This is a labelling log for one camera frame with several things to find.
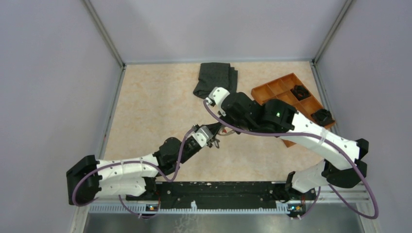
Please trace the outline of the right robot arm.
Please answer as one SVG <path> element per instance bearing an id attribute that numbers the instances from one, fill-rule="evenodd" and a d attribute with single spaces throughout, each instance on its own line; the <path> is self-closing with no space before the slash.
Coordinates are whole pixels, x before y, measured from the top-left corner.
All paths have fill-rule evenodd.
<path id="1" fill-rule="evenodd" d="M 367 164 L 362 158 L 368 152 L 368 141 L 342 138 L 279 99 L 260 105 L 242 92 L 229 93 L 220 87 L 208 97 L 208 103 L 218 108 L 219 121 L 235 132 L 278 137 L 323 158 L 310 168 L 289 173 L 285 186 L 289 199 L 298 200 L 319 186 L 352 188 L 365 182 Z"/>

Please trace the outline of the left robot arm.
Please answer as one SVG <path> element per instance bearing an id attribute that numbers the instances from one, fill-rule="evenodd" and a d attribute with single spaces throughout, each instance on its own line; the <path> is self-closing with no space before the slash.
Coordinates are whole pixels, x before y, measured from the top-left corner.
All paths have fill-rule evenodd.
<path id="1" fill-rule="evenodd" d="M 83 206 L 98 198 L 118 195 L 151 200 L 156 193 L 157 177 L 173 181 L 182 164 L 213 139 L 201 133 L 192 133 L 185 142 L 170 137 L 158 151 L 125 160 L 85 156 L 66 172 L 69 205 Z"/>

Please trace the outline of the metal key holder plate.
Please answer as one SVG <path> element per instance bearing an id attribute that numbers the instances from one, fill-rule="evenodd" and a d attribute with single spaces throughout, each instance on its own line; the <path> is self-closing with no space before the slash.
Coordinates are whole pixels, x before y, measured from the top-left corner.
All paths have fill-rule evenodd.
<path id="1" fill-rule="evenodd" d="M 223 124 L 219 122 L 208 124 L 206 127 L 209 129 L 213 136 L 229 136 L 235 133 L 233 129 L 227 129 Z"/>

